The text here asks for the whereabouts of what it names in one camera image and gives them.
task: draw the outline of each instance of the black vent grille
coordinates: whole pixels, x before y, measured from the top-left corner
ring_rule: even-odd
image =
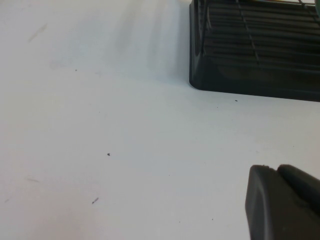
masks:
[[[201,52],[214,64],[320,74],[314,3],[200,0],[198,12]]]

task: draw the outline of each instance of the scratch mark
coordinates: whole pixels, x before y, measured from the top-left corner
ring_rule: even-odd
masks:
[[[35,39],[39,34],[43,33],[47,28],[48,23],[40,27],[28,40],[28,43],[31,43],[33,39]]]
[[[26,178],[25,180],[30,181],[30,182],[34,182],[34,183],[40,183],[40,181],[38,181],[37,179],[33,179],[33,178]]]
[[[96,201],[98,201],[99,200],[99,198],[97,197],[93,202],[92,202],[92,204],[94,204]]]

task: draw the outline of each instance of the black plastic part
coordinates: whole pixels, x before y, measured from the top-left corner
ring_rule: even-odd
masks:
[[[252,166],[245,200],[251,240],[319,240],[320,217],[309,203],[319,197],[319,184],[314,180],[291,166],[281,166],[279,172]]]
[[[320,101],[314,4],[193,0],[189,81],[199,90]]]

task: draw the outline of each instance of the white table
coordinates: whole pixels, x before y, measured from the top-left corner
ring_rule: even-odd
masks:
[[[248,240],[251,165],[320,178],[320,103],[188,77],[188,1],[0,0],[0,239]]]

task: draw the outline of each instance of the black device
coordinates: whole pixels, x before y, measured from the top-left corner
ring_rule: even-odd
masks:
[[[320,19],[302,0],[193,0],[190,84],[320,101]]]
[[[254,165],[245,211],[251,240],[319,240],[320,180],[291,165]]]

